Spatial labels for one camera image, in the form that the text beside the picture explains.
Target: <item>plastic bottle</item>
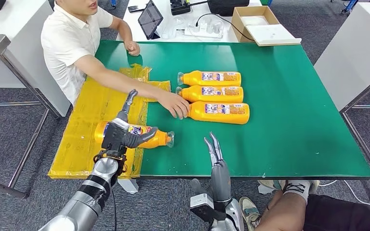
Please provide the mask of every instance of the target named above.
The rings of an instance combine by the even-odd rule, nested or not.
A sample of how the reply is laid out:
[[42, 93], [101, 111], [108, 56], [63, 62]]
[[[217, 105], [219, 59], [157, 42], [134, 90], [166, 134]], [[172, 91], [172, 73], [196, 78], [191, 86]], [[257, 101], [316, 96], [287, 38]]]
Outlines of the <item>plastic bottle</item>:
[[178, 73], [178, 85], [187, 84], [190, 86], [239, 86], [241, 84], [239, 72], [230, 71], [193, 71], [184, 74]]
[[191, 102], [243, 102], [243, 88], [235, 86], [215, 87], [194, 85], [189, 88], [176, 88], [176, 93]]
[[[102, 143], [104, 138], [104, 133], [107, 129], [107, 121], [99, 122], [95, 132], [94, 132], [94, 139], [97, 143]], [[141, 126], [141, 125], [130, 125], [128, 128], [128, 132], [133, 134], [141, 135], [143, 133], [147, 133], [151, 130], [151, 127], [149, 126]], [[158, 146], [168, 146], [170, 148], [173, 147], [174, 143], [174, 132], [163, 132], [158, 130], [157, 133], [153, 138], [148, 140], [147, 142], [144, 142], [138, 146], [139, 148], [156, 148]]]
[[194, 120], [229, 124], [246, 124], [250, 109], [245, 103], [209, 103], [198, 101], [190, 105], [188, 116]]

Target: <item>gray carpet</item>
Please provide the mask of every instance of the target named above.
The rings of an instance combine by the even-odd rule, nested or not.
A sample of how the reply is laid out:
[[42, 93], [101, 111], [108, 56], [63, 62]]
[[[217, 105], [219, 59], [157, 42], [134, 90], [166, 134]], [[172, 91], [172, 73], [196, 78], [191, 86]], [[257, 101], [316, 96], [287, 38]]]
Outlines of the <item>gray carpet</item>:
[[[127, 0], [118, 0], [113, 10], [107, 0], [99, 5], [110, 13], [123, 17]], [[340, 15], [342, 1], [336, 0], [274, 0], [272, 10], [279, 21], [295, 36], [303, 38], [302, 45], [312, 63], [321, 55], [336, 31], [346, 19]], [[116, 32], [102, 30], [102, 39], [114, 39]], [[25, 90], [0, 89], [0, 102], [33, 100]], [[43, 113], [41, 107], [0, 108], [0, 182], [7, 184], [20, 156]], [[370, 147], [370, 110], [353, 110], [350, 116]], [[68, 117], [47, 119], [25, 169], [16, 185], [30, 191], [26, 200], [0, 193], [0, 231], [37, 230], [60, 211], [81, 184], [81, 180], [51, 180], [47, 177]], [[350, 181], [360, 199], [370, 199], [370, 180]], [[192, 195], [189, 180], [138, 180], [140, 191], [131, 195], [119, 186], [114, 189], [117, 200], [118, 230], [206, 230], [207, 224], [188, 211]], [[257, 192], [254, 180], [232, 180], [235, 198], [248, 196], [263, 211], [271, 195]], [[356, 201], [342, 181], [320, 188], [319, 194], [347, 201]], [[114, 211], [109, 200], [94, 227], [96, 231], [113, 230]]]

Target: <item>white sock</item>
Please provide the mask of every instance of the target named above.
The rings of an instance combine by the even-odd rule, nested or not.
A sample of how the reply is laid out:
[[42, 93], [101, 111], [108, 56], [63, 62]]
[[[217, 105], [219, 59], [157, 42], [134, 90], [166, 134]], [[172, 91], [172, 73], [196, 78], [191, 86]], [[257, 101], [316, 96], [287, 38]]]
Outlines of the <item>white sock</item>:
[[284, 194], [295, 193], [305, 199], [307, 204], [308, 190], [310, 190], [311, 181], [309, 180], [289, 180], [284, 189]]

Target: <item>yellow plastic bag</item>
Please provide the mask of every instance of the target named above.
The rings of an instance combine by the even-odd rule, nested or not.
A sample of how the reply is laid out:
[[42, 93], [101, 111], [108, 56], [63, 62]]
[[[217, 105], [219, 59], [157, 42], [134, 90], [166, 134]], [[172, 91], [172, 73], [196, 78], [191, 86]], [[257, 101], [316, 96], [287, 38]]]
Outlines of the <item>yellow plastic bag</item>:
[[[134, 64], [133, 68], [121, 68], [120, 71], [129, 77], [148, 82], [151, 68]], [[149, 83], [164, 90], [171, 89], [169, 81]], [[93, 157], [101, 149], [101, 145], [94, 140], [98, 122], [114, 119], [126, 98], [127, 94], [105, 88], [88, 77], [70, 115], [48, 176], [52, 179], [85, 179], [93, 169]], [[129, 123], [146, 125], [147, 100], [142, 97], [134, 98], [128, 114]], [[126, 156], [126, 172], [119, 178], [139, 177], [143, 149], [127, 149]]]

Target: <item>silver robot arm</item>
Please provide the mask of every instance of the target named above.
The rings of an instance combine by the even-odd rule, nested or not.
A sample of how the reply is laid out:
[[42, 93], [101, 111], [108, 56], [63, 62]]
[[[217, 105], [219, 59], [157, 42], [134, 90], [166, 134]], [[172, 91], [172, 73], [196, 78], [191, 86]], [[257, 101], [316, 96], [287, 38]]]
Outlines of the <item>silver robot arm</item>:
[[127, 147], [135, 148], [148, 141], [158, 130], [152, 128], [142, 135], [128, 132], [127, 114], [135, 95], [137, 91], [132, 90], [123, 109], [107, 124], [102, 142], [103, 150], [94, 157], [95, 164], [91, 174], [62, 211], [40, 231], [89, 231], [93, 228], [116, 185], [117, 177], [123, 172]]
[[62, 211], [40, 231], [88, 231], [96, 223], [115, 185], [117, 160], [101, 158], [90, 176], [67, 202]]
[[199, 180], [193, 179], [191, 187], [196, 196], [190, 199], [190, 210], [211, 224], [211, 231], [244, 231], [242, 210], [230, 194], [230, 175], [223, 159], [219, 141], [211, 132], [212, 142], [204, 138], [211, 156], [211, 185], [202, 188]]

